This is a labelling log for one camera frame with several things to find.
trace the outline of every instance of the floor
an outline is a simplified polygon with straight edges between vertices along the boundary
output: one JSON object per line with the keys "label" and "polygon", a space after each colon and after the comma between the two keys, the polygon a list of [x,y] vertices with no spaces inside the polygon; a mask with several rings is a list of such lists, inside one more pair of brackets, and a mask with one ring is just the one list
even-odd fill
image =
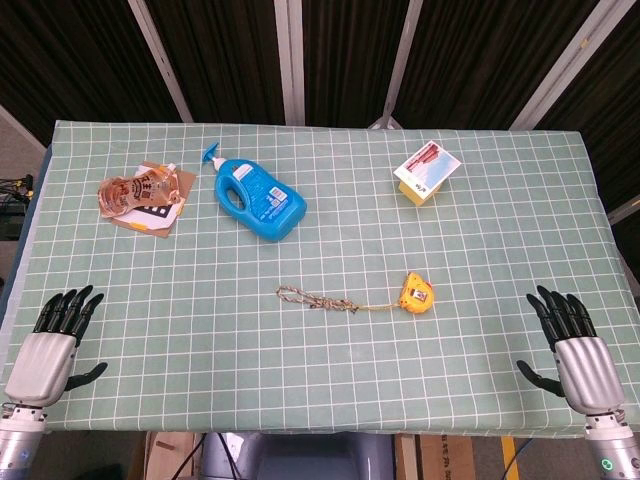
{"label": "floor", "polygon": [[[36,176],[42,154],[0,118],[0,171],[5,178]],[[17,242],[0,242],[0,277],[6,278]],[[126,472],[131,453],[140,439],[137,432],[55,432],[42,442],[31,479],[71,480],[77,475],[113,463]],[[478,480],[500,479],[504,466],[500,439],[474,438]],[[595,478],[596,469],[584,440],[536,439],[518,461],[520,476],[528,480]]]}

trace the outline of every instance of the yellow tape measure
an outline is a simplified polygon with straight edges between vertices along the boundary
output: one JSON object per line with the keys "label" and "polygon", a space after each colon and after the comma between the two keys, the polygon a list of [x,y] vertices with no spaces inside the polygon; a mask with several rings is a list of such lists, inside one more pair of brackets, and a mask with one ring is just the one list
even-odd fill
{"label": "yellow tape measure", "polygon": [[[286,295],[285,292],[293,293],[295,296]],[[404,308],[411,313],[424,313],[433,306],[435,300],[431,284],[425,282],[420,275],[414,272],[410,272],[404,281],[398,300],[388,305],[358,305],[349,299],[337,300],[320,297],[289,286],[278,287],[276,295],[284,302],[302,303],[309,305],[310,308],[324,308],[325,310],[348,310],[352,313],[356,313],[358,310],[389,310],[394,307]]]}

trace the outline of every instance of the printed image on box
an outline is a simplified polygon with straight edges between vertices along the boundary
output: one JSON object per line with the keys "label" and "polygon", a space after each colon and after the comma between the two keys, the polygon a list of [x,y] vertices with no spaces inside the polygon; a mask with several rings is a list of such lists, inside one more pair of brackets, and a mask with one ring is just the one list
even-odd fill
{"label": "printed image on box", "polygon": [[459,166],[457,158],[437,143],[429,142],[394,174],[421,198],[426,198]]}

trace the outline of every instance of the green light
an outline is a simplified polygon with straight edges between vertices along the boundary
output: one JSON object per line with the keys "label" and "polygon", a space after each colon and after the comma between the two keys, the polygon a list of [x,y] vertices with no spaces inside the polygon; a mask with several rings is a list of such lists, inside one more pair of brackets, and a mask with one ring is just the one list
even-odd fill
{"label": "green light", "polygon": [[604,468],[607,472],[613,470],[613,462],[608,458],[603,458],[600,464],[602,465],[602,468]]}

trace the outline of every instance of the rope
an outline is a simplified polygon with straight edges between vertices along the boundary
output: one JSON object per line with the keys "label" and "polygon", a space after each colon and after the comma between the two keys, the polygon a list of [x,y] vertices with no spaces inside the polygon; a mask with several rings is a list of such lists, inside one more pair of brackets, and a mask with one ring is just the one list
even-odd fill
{"label": "rope", "polygon": [[[293,293],[295,296],[286,295],[284,292]],[[337,300],[335,298],[319,297],[296,287],[282,285],[276,290],[276,295],[283,302],[300,303],[309,305],[310,308],[323,308],[325,310],[348,310],[351,313],[356,313],[358,310],[389,310],[399,305],[398,302],[388,305],[358,305],[349,299]]]}

